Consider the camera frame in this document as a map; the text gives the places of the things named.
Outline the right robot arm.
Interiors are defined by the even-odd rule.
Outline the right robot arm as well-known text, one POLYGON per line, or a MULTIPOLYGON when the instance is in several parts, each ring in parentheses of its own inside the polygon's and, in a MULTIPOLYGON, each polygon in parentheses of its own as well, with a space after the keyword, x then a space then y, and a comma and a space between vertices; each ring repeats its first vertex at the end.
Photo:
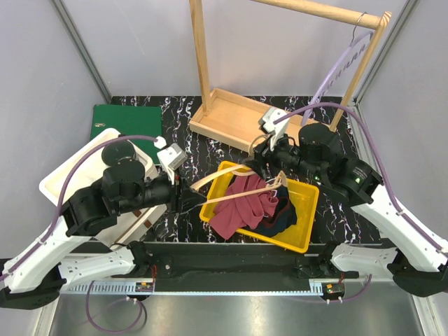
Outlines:
POLYGON ((384 179, 366 162, 346 156, 338 134, 313 123, 300 129, 297 144, 290 144, 283 126, 261 122, 260 129, 265 140, 253 147, 253 159, 247 161, 257 174, 266 177, 270 172, 284 172, 309 179, 392 242, 389 248, 330 242, 308 275, 371 274, 392 279, 404 291, 422 298, 447 291, 447 257, 424 238, 429 231, 422 224, 413 227, 411 216, 393 208, 384 179))

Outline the wooden clothes hanger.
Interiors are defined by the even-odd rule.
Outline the wooden clothes hanger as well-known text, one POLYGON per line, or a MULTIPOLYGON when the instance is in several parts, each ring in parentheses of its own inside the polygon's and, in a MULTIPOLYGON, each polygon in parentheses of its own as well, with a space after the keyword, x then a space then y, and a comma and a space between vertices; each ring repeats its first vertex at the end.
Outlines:
MULTIPOLYGON (((217 171, 217 172, 212 173, 208 176, 205 176, 204 178, 200 179, 199 181, 193 183, 190 186, 190 188, 193 189, 194 191, 198 191, 202 186, 205 186, 206 184, 213 181, 214 179, 217 179, 218 177, 220 177, 224 174, 227 174, 227 173, 236 173, 238 176, 251 176, 251 175, 255 174, 255 172, 253 170, 245 172, 245 173, 237 171, 238 169, 242 169, 242 168, 245 168, 244 164, 237 164, 231 168, 217 171)), ((212 203, 216 203, 216 202, 223 202, 226 200, 232 200, 232 199, 245 197, 245 196, 249 196, 249 195, 254 195, 254 194, 258 194, 258 193, 264 193, 264 192, 267 192, 267 191, 270 191, 273 189, 277 189, 280 186, 284 186, 284 187, 288 186, 288 180, 283 171, 280 171, 278 173, 278 175, 275 177, 275 179, 273 180, 273 182, 271 184, 267 184, 264 188, 249 190, 249 191, 245 191, 245 192, 241 192, 241 193, 235 193, 232 195, 218 197, 218 198, 214 198, 214 199, 208 199, 205 203, 203 203, 203 205, 212 204, 212 203)))

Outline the navy tank top maroon trim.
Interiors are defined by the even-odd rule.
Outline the navy tank top maroon trim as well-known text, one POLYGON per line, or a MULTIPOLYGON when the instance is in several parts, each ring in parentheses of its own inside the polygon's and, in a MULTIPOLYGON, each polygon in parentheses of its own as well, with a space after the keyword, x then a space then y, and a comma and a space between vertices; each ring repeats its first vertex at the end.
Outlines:
POLYGON ((297 223, 296 210, 290 200, 288 189, 281 186, 276 192, 276 197, 278 203, 274 215, 264 216, 255 229, 246 226, 244 227, 245 230, 266 237, 273 237, 297 223))

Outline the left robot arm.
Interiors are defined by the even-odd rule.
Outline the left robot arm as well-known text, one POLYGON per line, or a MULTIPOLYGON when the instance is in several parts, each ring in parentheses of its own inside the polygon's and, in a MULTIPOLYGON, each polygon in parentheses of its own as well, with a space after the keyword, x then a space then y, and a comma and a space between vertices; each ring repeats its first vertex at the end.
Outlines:
POLYGON ((87 281, 146 276, 154 262, 150 251, 139 241, 99 257, 71 262, 64 258, 101 231, 117 225, 123 214, 159 205, 179 214, 205 201, 206 197, 193 190, 179 174, 173 180, 167 174, 148 179, 140 162, 119 161, 62 205, 52 236, 5 280, 1 307, 33 310, 54 301, 60 291, 87 281))

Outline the lilac plastic hanger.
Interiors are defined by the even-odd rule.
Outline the lilac plastic hanger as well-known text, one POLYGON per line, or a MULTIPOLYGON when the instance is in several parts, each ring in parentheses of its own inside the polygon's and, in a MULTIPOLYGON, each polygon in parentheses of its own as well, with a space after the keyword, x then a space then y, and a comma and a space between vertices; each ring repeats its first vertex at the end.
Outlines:
POLYGON ((322 96, 333 86, 333 83, 343 74, 343 72, 348 69, 351 64, 364 52, 366 49, 366 44, 364 43, 357 51, 354 52, 356 46, 366 37, 369 40, 372 39, 374 32, 372 30, 366 30, 359 35, 356 35, 356 28, 361 18, 364 16, 365 12, 358 18, 358 21, 353 28, 352 38, 350 44, 347 46, 346 50, 339 56, 336 63, 327 73, 326 77, 323 79, 315 95, 309 101, 309 105, 317 104, 321 101, 322 96))

